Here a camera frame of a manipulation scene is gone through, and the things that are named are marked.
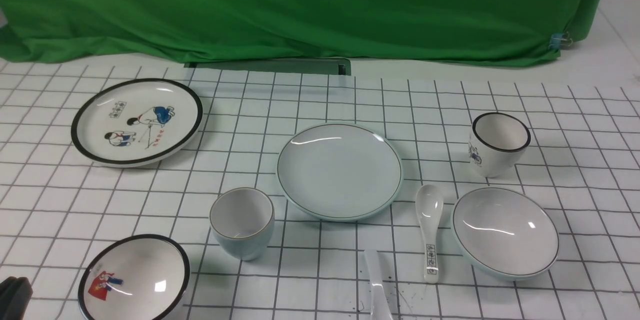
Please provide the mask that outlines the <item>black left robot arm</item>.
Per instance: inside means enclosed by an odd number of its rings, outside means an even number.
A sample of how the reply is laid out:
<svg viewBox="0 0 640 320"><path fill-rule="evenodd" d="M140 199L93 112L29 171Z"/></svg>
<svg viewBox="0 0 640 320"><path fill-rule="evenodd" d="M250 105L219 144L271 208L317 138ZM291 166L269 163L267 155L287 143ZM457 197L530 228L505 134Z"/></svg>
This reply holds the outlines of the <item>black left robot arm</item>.
<svg viewBox="0 0 640 320"><path fill-rule="evenodd" d="M0 284L0 319L22 320L34 291L26 277L7 277Z"/></svg>

